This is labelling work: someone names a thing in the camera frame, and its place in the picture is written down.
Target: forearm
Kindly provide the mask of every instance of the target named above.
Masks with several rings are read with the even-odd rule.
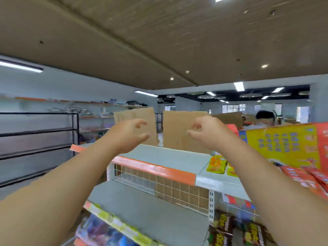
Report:
[[[234,135],[228,136],[219,148],[234,166],[248,196],[278,243],[288,246],[326,243],[324,228],[328,204],[323,199],[286,177]]]
[[[116,156],[111,148],[107,141],[98,140],[0,202],[0,221],[5,221],[0,229],[2,243],[59,245],[101,174]]]

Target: black hair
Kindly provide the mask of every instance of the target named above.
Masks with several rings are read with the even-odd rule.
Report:
[[[272,111],[259,111],[256,116],[256,119],[270,119],[273,118],[275,119],[276,116]]]

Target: yellow snack bag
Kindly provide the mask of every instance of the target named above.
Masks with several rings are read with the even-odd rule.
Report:
[[[224,174],[227,160],[220,155],[212,156],[210,163],[206,169],[207,172],[215,174]]]
[[[233,176],[233,177],[238,177],[235,173],[234,167],[232,165],[230,165],[230,163],[228,163],[228,165],[227,165],[227,175]]]

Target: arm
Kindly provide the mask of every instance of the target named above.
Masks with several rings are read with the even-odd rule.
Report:
[[[197,118],[189,135],[222,153],[279,245],[325,245],[328,203],[289,179],[260,153],[211,116]]]
[[[0,202],[1,245],[58,246],[111,160],[149,138],[133,119],[113,126],[87,150]]]

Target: linear light fixture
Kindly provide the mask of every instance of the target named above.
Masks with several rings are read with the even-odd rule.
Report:
[[[25,64],[20,64],[20,63],[16,63],[16,62],[11,62],[8,60],[0,60],[0,66],[14,68],[14,69],[18,69],[18,70],[37,72],[37,73],[43,72],[42,68],[29,66],[29,65],[25,65]]]
[[[216,96],[213,92],[208,91],[207,94],[210,94],[211,96]]]
[[[284,89],[285,87],[278,87],[276,88],[272,93],[278,93],[280,92],[282,89]]]
[[[237,91],[245,90],[243,82],[234,82],[234,85],[235,85]]]
[[[151,94],[151,93],[144,92],[144,91],[134,91],[134,92],[139,93],[139,94],[144,94],[144,95],[147,95],[147,96],[151,96],[151,97],[158,97],[158,95]]]

